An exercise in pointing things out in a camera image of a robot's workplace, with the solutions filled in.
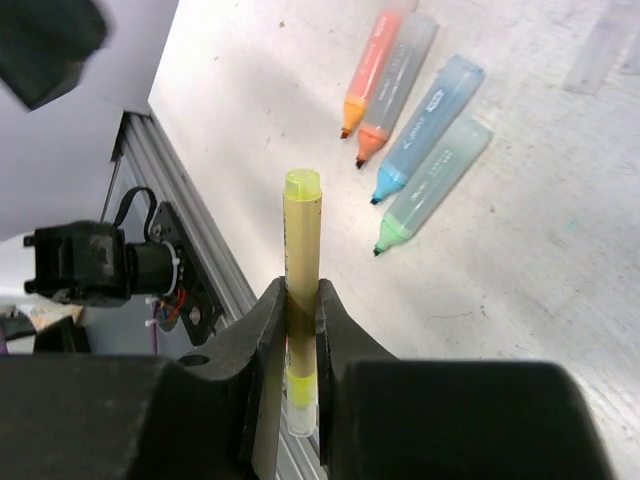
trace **red wire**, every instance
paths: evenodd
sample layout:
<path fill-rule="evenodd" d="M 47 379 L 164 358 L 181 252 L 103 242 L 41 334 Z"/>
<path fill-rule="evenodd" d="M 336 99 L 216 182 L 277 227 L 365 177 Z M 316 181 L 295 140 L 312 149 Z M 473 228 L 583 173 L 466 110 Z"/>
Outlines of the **red wire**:
<path fill-rule="evenodd" d="M 184 305 L 184 301 L 186 299 L 187 299 L 187 291 L 186 290 L 182 290 L 182 289 L 179 288 L 178 289 L 178 303 L 176 303 L 176 306 L 173 309 L 173 311 L 171 312 L 171 315 L 169 315 L 169 318 L 167 318 L 167 322 L 173 321 L 173 319 L 176 317 L 176 315 L 178 315 L 178 313 L 180 313 L 180 309 Z"/>

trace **scratched surface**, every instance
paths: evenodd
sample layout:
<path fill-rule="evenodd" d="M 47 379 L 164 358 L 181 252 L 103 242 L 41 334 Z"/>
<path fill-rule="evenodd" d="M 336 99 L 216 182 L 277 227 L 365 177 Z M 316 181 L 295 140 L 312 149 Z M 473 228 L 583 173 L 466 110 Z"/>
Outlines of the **scratched surface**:
<path fill-rule="evenodd" d="M 605 2 L 422 2 L 441 31 L 399 125 L 459 53 L 487 71 L 467 112 L 495 138 L 417 237 L 374 259 L 382 155 L 357 172 L 338 136 L 380 4 L 182 0 L 152 106 L 258 294 L 284 272 L 284 175 L 315 168 L 321 274 L 366 330 L 403 357 L 562 364 L 638 478 L 640 77 L 617 62 L 595 97 L 560 88 Z"/>

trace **yellow highlighter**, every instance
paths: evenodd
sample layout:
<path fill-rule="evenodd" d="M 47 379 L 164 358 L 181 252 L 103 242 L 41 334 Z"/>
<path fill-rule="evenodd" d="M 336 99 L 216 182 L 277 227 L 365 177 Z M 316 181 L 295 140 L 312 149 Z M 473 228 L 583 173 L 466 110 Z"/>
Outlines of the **yellow highlighter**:
<path fill-rule="evenodd" d="M 289 433 L 309 437 L 316 428 L 315 308 L 320 269 L 320 175 L 292 170 L 284 187 L 287 285 L 287 423 Z"/>

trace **translucent cap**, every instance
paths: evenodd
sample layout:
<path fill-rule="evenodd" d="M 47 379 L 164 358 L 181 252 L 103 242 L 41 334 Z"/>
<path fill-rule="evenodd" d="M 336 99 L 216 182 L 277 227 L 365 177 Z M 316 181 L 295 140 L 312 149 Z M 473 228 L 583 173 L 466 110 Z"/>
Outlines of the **translucent cap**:
<path fill-rule="evenodd" d="M 289 200 L 309 202 L 322 196 L 320 174 L 315 170 L 291 170 L 285 178 L 284 196 Z"/>

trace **pink highlighter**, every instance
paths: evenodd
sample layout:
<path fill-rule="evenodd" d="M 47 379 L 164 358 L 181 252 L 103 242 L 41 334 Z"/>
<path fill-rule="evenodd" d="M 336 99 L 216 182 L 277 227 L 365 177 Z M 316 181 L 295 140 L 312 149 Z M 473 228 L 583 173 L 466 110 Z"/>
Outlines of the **pink highlighter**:
<path fill-rule="evenodd" d="M 380 10 L 344 100 L 341 138 L 351 135 L 364 117 L 400 26 L 417 6 L 418 0 L 387 0 Z"/>

